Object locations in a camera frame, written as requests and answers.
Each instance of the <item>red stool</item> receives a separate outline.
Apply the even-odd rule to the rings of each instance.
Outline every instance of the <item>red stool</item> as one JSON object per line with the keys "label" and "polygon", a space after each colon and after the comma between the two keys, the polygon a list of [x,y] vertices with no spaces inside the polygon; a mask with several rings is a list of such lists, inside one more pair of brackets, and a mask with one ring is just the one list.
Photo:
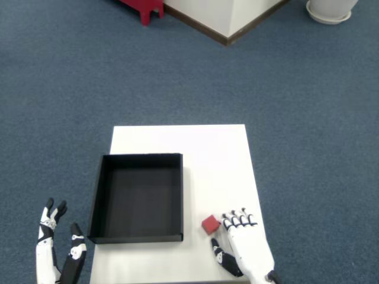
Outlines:
{"label": "red stool", "polygon": [[150,23],[150,13],[158,9],[159,18],[163,18],[163,0],[120,0],[128,6],[140,12],[141,23],[148,25]]}

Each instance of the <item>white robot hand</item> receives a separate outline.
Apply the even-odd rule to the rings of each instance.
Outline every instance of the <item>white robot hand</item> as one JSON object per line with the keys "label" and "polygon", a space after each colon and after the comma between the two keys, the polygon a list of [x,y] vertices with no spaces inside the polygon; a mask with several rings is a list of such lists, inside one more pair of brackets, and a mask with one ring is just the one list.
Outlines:
{"label": "white robot hand", "polygon": [[40,220],[38,243],[36,245],[36,272],[37,284],[75,284],[78,281],[86,255],[84,236],[79,226],[71,226],[72,248],[67,256],[62,274],[57,267],[54,250],[54,231],[60,217],[67,211],[63,201],[51,214],[54,200],[47,201]]}
{"label": "white robot hand", "polygon": [[226,254],[212,239],[217,261],[235,276],[246,275],[251,284],[281,284],[274,271],[274,258],[267,243],[264,229],[245,208],[223,214],[222,223],[227,230],[228,240],[235,254]]}

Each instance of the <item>white table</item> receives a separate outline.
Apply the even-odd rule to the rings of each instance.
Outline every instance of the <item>white table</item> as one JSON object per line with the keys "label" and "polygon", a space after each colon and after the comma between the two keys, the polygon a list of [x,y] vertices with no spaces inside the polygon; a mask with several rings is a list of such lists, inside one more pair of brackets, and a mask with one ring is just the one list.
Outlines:
{"label": "white table", "polygon": [[[91,284],[246,281],[216,263],[201,228],[243,206],[263,224],[244,125],[117,126],[110,153],[183,154],[184,241],[96,245]],[[213,236],[230,251],[224,228]]]}

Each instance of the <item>black cable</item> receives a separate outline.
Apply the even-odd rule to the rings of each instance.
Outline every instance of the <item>black cable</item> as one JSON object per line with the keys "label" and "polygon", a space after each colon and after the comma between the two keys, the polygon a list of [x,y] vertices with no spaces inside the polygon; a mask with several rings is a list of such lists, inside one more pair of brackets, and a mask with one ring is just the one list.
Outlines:
{"label": "black cable", "polygon": [[282,284],[282,281],[279,278],[279,275],[276,273],[276,271],[272,270],[267,274],[267,278],[271,281],[274,281],[275,284]]}

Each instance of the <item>open black box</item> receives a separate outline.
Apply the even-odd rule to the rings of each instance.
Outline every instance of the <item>open black box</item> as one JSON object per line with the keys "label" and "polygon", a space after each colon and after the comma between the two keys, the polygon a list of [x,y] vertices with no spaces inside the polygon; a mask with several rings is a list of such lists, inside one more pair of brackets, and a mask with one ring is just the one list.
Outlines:
{"label": "open black box", "polygon": [[182,154],[103,156],[88,238],[97,244],[182,241]]}

